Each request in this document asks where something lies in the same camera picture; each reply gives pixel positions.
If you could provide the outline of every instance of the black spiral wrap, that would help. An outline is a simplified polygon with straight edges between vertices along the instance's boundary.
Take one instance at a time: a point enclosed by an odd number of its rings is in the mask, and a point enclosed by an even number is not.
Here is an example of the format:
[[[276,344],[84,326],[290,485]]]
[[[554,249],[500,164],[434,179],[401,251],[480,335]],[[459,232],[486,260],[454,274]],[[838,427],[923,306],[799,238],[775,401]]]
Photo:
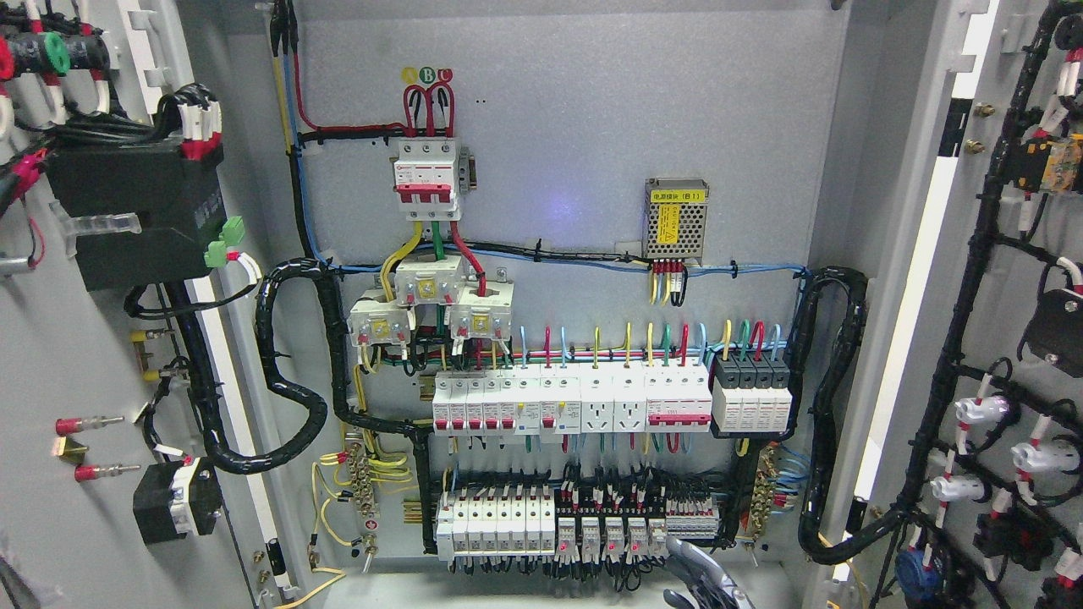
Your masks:
[[[187,288],[183,282],[167,283],[165,284],[165,288],[166,295],[169,297],[169,301],[173,308],[184,309],[192,304]],[[323,398],[308,390],[305,390],[308,391],[306,393],[297,392],[289,394],[278,391],[275,387],[272,387],[271,377],[269,376],[268,387],[272,391],[289,398],[309,410],[309,416],[304,420],[304,425],[301,426],[289,441],[269,453],[249,456],[231,450],[222,424],[222,415],[219,412],[218,383],[214,380],[214,371],[211,365],[210,354],[207,351],[207,340],[204,337],[203,328],[199,326],[199,320],[191,311],[179,313],[177,315],[177,326],[184,341],[184,348],[188,352],[188,360],[191,361],[188,375],[192,385],[188,389],[188,394],[196,407],[196,412],[199,414],[204,448],[207,450],[207,455],[219,469],[230,474],[262,474],[293,459],[316,439],[319,430],[324,427],[324,422],[327,420],[327,404]],[[289,381],[283,379],[282,375],[278,375],[278,379],[282,381],[280,387],[285,390]]]
[[[315,391],[285,378],[278,371],[279,353],[274,347],[274,327],[272,324],[274,301],[283,283],[292,278],[305,278],[316,288],[319,310],[323,314],[324,333],[327,338],[327,352],[331,366],[331,404],[337,416],[342,422],[379,433],[396,433],[404,436],[414,445],[414,461],[417,469],[418,489],[421,490],[421,532],[425,540],[425,550],[428,554],[436,552],[433,537],[434,511],[429,496],[429,435],[432,427],[416,425],[409,420],[390,420],[368,416],[350,409],[347,402],[348,360],[347,339],[349,328],[342,314],[342,295],[339,290],[338,271],[312,258],[295,258],[275,267],[263,278],[256,301],[256,345],[260,352],[260,363],[268,389],[310,409],[322,409],[327,413],[327,403]]]

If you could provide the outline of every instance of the green terminal connector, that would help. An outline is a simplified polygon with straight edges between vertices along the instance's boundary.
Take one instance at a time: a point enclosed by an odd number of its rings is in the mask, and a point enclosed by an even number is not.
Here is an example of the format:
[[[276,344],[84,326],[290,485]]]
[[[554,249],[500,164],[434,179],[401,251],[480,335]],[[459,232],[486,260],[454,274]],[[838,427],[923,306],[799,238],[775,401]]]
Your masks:
[[[64,76],[71,69],[71,55],[68,54],[67,44],[64,43],[64,39],[55,31],[47,31],[40,36],[41,41],[44,42],[45,55],[49,57],[49,64],[52,66],[53,72],[57,76]]]
[[[207,251],[204,252],[204,262],[210,269],[221,269],[225,267],[226,258],[225,251],[227,246],[224,241],[212,241],[210,245],[207,246]]]
[[[222,232],[219,233],[218,238],[225,242],[225,245],[230,247],[236,247],[240,245],[240,239],[245,238],[245,219],[240,216],[234,216],[225,221],[222,225]]]

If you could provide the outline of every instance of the door hinge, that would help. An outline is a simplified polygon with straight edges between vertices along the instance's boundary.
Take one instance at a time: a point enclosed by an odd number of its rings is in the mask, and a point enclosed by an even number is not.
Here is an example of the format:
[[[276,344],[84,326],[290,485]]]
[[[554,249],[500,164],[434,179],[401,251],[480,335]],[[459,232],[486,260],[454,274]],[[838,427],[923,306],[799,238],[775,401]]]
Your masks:
[[[944,130],[940,134],[940,150],[937,156],[958,156],[963,147],[963,134],[970,119],[970,107],[974,100],[952,98],[948,104],[948,116],[944,118]]]

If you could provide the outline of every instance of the miniature circuit breaker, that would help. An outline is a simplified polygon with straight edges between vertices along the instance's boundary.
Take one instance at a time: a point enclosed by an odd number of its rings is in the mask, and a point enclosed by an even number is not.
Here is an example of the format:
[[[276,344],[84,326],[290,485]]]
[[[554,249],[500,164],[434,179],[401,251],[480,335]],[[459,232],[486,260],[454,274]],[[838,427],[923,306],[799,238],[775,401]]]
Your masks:
[[[464,152],[454,139],[399,140],[394,159],[399,210],[410,220],[459,220],[459,195],[469,184]]]
[[[443,260],[404,260],[395,269],[396,302],[400,307],[455,304],[466,285],[464,264],[464,258],[454,255]]]
[[[503,342],[511,337],[510,283],[488,282],[485,296],[478,296],[478,284],[468,284],[457,303],[448,309],[447,325],[452,336],[461,342],[470,338],[488,338]]]
[[[648,180],[643,257],[651,260],[702,258],[708,194],[707,183],[700,179]]]
[[[350,309],[350,332],[358,348],[374,345],[404,347],[409,341],[409,313],[394,302],[384,302],[383,298],[383,290],[369,289]]]

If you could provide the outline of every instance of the yellow label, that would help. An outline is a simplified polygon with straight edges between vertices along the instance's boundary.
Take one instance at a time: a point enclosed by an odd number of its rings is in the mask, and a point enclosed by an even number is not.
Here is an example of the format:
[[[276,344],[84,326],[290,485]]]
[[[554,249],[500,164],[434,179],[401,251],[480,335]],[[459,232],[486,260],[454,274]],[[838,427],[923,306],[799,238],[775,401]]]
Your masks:
[[[391,324],[388,320],[373,320],[373,338],[388,338],[391,336]]]
[[[680,206],[660,205],[658,206],[658,234],[657,241],[662,245],[673,245],[680,236]]]
[[[420,280],[417,282],[417,294],[421,298],[436,297],[436,282],[434,280]]]
[[[707,192],[695,189],[665,189],[651,191],[651,203],[703,203]]]
[[[474,332],[488,332],[488,315],[474,314],[473,322],[470,325]]]

